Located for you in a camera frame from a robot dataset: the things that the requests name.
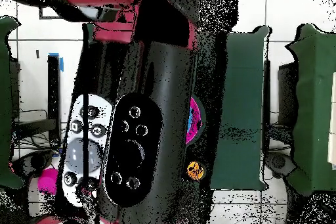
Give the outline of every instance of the circular button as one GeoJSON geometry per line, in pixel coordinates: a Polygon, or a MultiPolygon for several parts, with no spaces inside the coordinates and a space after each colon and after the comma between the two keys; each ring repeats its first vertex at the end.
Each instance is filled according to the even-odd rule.
{"type": "Polygon", "coordinates": [[[72,123],[71,123],[71,130],[72,132],[78,134],[81,132],[81,130],[83,129],[82,125],[81,125],[81,121],[79,120],[74,120],[72,123]]]}
{"type": "MultiPolygon", "coordinates": [[[[83,117],[83,107],[81,108],[79,114],[83,117]]],[[[98,117],[99,109],[95,106],[89,105],[87,107],[87,117],[89,120],[93,120],[98,117]]]]}
{"type": "MultiPolygon", "coordinates": [[[[89,173],[98,169],[102,163],[101,147],[92,140],[89,140],[89,173]]],[[[66,149],[66,165],[73,172],[83,173],[83,139],[74,139],[66,149]]]]}
{"type": "Polygon", "coordinates": [[[94,191],[98,188],[98,180],[94,177],[89,177],[87,188],[89,191],[94,191]]]}
{"type": "Polygon", "coordinates": [[[77,183],[76,174],[74,172],[66,172],[66,174],[64,175],[64,183],[68,187],[74,186],[77,183]]]}
{"type": "Polygon", "coordinates": [[[204,176],[204,169],[198,162],[190,162],[187,172],[194,181],[199,181],[204,176]]]}
{"type": "Polygon", "coordinates": [[[140,117],[140,108],[139,107],[132,107],[130,110],[129,110],[129,115],[132,117],[132,118],[139,118],[140,117]]]}
{"type": "Polygon", "coordinates": [[[93,125],[91,133],[94,137],[101,138],[106,134],[106,128],[103,125],[93,125]]]}
{"type": "Polygon", "coordinates": [[[120,185],[121,182],[123,181],[123,178],[121,177],[119,172],[114,172],[111,176],[111,181],[120,185]]]}
{"type": "Polygon", "coordinates": [[[140,186],[140,181],[137,178],[134,177],[130,177],[129,180],[127,181],[126,185],[130,188],[130,189],[138,189],[140,186]]]}
{"type": "Polygon", "coordinates": [[[135,128],[135,133],[140,136],[145,136],[148,133],[148,128],[145,125],[138,125],[135,128]]]}
{"type": "Polygon", "coordinates": [[[123,121],[123,123],[121,124],[121,131],[128,132],[128,130],[129,130],[129,123],[127,123],[126,121],[123,121]]]}

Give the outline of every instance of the white tiled wall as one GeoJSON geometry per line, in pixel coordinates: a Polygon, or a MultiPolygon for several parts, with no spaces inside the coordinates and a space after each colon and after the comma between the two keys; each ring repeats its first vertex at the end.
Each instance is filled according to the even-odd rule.
{"type": "MultiPolygon", "coordinates": [[[[60,73],[61,113],[62,121],[66,122],[82,46],[81,23],[40,20],[37,8],[12,1],[0,1],[0,16],[3,15],[17,17],[21,23],[9,36],[12,55],[17,56],[22,65],[21,109],[46,109],[47,55],[59,53],[64,59],[64,71],[60,73]]],[[[314,23],[324,31],[333,31],[336,28],[333,5],[328,0],[239,0],[235,32],[251,32],[265,24],[272,28],[268,52],[271,123],[277,122],[278,117],[278,67],[293,62],[285,45],[294,40],[297,27],[302,23],[314,23]]],[[[27,116],[27,120],[36,120],[40,114],[27,116]]],[[[271,146],[281,146],[281,143],[272,141],[271,146]]],[[[264,170],[264,181],[268,184],[264,192],[215,191],[210,224],[284,224],[287,206],[284,182],[272,178],[268,169],[264,170]]],[[[32,213],[39,213],[38,205],[31,208],[32,213]]]]}

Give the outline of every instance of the dark green panel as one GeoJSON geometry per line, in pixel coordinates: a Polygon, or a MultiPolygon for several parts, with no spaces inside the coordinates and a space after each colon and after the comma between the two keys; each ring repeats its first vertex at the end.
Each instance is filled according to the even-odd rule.
{"type": "Polygon", "coordinates": [[[19,189],[22,180],[9,169],[11,155],[12,94],[7,37],[18,27],[15,19],[0,17],[0,185],[19,189]]]}
{"type": "Polygon", "coordinates": [[[336,71],[336,35],[313,25],[301,28],[288,46],[299,63],[298,119],[293,130],[294,161],[287,180],[301,194],[336,190],[336,171],[327,161],[333,73],[336,71]]]}
{"type": "Polygon", "coordinates": [[[269,28],[228,35],[228,64],[212,189],[264,190],[260,182],[264,40],[269,28]]]}

